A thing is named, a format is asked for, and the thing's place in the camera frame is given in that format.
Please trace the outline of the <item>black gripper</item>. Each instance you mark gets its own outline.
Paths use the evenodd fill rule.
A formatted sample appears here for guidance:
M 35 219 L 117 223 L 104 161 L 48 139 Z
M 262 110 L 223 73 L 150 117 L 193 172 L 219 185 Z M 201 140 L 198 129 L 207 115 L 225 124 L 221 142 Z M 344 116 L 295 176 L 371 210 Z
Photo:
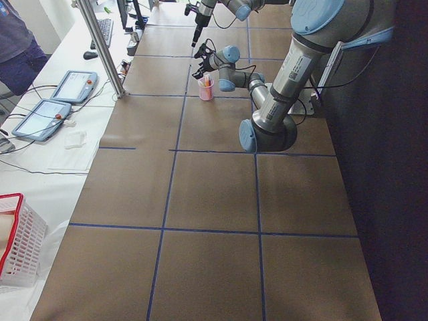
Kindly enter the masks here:
M 201 13 L 199 11 L 197 12 L 196 18 L 195 18 L 195 23 L 197 24 L 197 26 L 195 28 L 193 40 L 191 43 L 192 47 L 195 47 L 196 44 L 198 43 L 198 40 L 201 36 L 202 28 L 208 26 L 210 19 L 211 19 L 211 12 L 208 12 L 208 13 Z
M 217 70 L 217 62 L 214 53 L 201 56 L 202 62 L 199 63 L 199 69 L 192 74 L 194 79 L 201 79 L 205 72 Z

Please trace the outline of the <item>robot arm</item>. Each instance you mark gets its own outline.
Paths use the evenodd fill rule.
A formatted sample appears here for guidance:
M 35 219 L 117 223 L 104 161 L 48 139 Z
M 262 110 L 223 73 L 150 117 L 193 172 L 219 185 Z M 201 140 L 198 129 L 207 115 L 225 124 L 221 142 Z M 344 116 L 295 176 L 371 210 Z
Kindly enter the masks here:
M 200 68 L 193 74 L 219 72 L 219 89 L 232 92 L 246 88 L 257 107 L 251 119 L 239 126 L 239 141 L 247 152 L 276 152 L 289 149 L 296 141 L 297 126 L 288 111 L 298 100 L 323 55 L 342 42 L 344 49 L 374 47 L 391 39 L 396 1 L 288 1 L 292 6 L 292 38 L 289 52 L 270 87 L 257 72 L 235 67 L 237 47 L 220 51 L 202 44 L 194 57 Z
M 249 14 L 252 11 L 258 11 L 262 9 L 265 5 L 285 5 L 288 4 L 293 6 L 295 1 L 289 0 L 225 0 L 225 1 L 217 1 L 217 0 L 202 0 L 197 1 L 196 4 L 188 3 L 185 7 L 185 15 L 188 16 L 190 12 L 194 12 L 196 14 L 195 23 L 196 28 L 192 40 L 191 47 L 195 47 L 204 27 L 207 27 L 211 17 L 213 16 L 213 12 L 216 4 L 223 4 L 234 16 L 240 20 L 244 21 L 249 17 Z

